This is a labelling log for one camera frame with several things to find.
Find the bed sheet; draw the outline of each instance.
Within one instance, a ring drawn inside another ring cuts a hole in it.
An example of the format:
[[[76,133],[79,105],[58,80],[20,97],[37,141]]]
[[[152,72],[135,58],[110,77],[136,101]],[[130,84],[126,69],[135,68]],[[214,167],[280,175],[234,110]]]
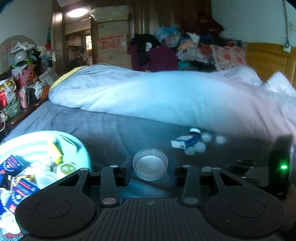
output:
[[[254,160],[255,166],[265,166],[273,144],[256,139],[237,139],[225,136],[226,143],[207,144],[202,154],[186,156],[184,150],[174,149],[170,141],[189,132],[189,127],[166,124],[141,118],[89,112],[53,104],[42,104],[21,122],[5,139],[43,130],[63,131],[77,137],[89,151],[93,171],[100,171],[108,165],[121,165],[128,157],[147,148],[156,148],[180,165],[197,167],[234,164],[237,160]],[[177,197],[182,188],[171,186],[169,176],[154,182],[147,182],[133,173],[130,185],[119,188],[123,197],[165,198]]]

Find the wooden door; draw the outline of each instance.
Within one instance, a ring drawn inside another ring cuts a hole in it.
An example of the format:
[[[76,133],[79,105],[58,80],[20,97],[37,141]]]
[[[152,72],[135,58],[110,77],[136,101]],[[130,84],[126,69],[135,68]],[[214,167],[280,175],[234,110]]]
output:
[[[65,73],[65,14],[57,0],[52,0],[51,46],[53,69],[58,76]]]

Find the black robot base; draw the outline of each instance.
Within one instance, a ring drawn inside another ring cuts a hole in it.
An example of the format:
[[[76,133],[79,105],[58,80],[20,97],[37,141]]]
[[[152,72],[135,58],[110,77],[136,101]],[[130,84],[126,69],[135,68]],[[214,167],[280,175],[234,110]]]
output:
[[[282,240],[281,201],[223,169],[200,172],[170,160],[181,197],[122,199],[117,187],[127,186],[132,172],[132,159],[101,172],[82,168],[24,199],[15,213],[23,241]],[[101,187],[97,202],[91,186]]]

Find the wall switch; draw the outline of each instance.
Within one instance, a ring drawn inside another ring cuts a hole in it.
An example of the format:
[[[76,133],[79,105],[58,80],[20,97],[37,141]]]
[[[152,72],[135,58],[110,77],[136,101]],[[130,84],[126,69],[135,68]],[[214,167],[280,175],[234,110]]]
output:
[[[296,32],[296,24],[295,23],[290,22],[290,30],[293,32]]]
[[[290,44],[285,44],[283,51],[287,52],[287,53],[291,53],[291,45]]]

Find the maroon cloth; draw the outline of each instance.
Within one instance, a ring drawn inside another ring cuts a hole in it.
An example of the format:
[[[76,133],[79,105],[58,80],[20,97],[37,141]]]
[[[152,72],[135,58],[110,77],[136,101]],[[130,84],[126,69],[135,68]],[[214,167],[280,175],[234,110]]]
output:
[[[139,66],[137,61],[137,46],[132,45],[128,48],[128,53],[131,54],[131,64],[133,70],[148,69],[151,72],[165,71],[165,70],[178,70],[178,59],[174,51],[165,46],[158,46],[151,48],[147,53],[150,61],[146,64]]]

